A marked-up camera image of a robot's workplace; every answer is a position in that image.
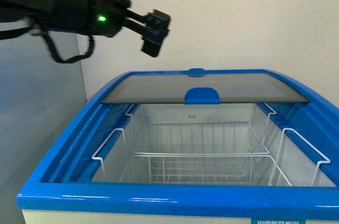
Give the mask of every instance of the white wire basket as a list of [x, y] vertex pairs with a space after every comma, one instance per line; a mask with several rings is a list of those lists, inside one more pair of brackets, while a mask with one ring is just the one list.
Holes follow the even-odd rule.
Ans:
[[[292, 128], [281, 131], [255, 104], [143, 104], [114, 129], [92, 159], [93, 181], [161, 184], [334, 186], [319, 167], [331, 161]], [[285, 135], [292, 130], [321, 161]], [[105, 160], [101, 148], [122, 131]]]

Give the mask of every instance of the white freezer cabinet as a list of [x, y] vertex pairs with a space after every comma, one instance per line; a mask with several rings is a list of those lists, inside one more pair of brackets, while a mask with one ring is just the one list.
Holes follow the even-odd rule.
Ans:
[[339, 223], [338, 153], [339, 110], [285, 75], [130, 72], [83, 107], [17, 204], [27, 223]]

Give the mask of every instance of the blue handle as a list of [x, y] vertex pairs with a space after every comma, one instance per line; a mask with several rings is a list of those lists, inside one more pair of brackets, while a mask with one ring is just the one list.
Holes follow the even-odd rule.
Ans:
[[220, 97], [218, 92], [211, 87], [196, 87], [185, 94], [185, 104], [220, 104]]

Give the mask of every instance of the black cable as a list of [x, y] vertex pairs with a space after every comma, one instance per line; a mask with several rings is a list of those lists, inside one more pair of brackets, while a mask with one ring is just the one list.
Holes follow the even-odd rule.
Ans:
[[14, 29], [14, 30], [8, 30], [8, 31], [1, 31], [0, 32], [0, 40], [8, 40], [8, 39], [14, 39], [16, 37], [19, 37], [27, 32], [29, 32], [32, 29], [32, 27], [25, 27], [20, 29]]
[[43, 37], [43, 39], [45, 40], [48, 50], [50, 51], [51, 57], [53, 58], [54, 61], [60, 63], [60, 64], [73, 64], [77, 61], [89, 58], [94, 50], [94, 39], [91, 35], [88, 36], [89, 40], [88, 40], [88, 50], [83, 54], [83, 55], [79, 55], [79, 56], [73, 56], [67, 60], [63, 60], [59, 53], [58, 50], [52, 40], [52, 38], [48, 35], [48, 32], [41, 34], [41, 36]]

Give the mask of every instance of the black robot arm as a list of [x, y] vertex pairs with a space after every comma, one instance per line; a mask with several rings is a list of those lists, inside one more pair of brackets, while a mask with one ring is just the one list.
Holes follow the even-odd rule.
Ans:
[[[141, 16], [128, 10], [130, 5], [130, 0], [0, 0], [0, 21], [25, 19], [28, 24], [24, 29], [1, 32], [0, 39], [16, 38], [30, 32], [44, 38], [56, 62], [73, 63], [92, 54], [94, 35], [113, 37], [126, 27], [142, 35], [143, 52], [157, 57], [169, 32], [170, 16], [157, 10]], [[87, 35], [88, 51], [83, 56], [63, 60], [49, 31]]]

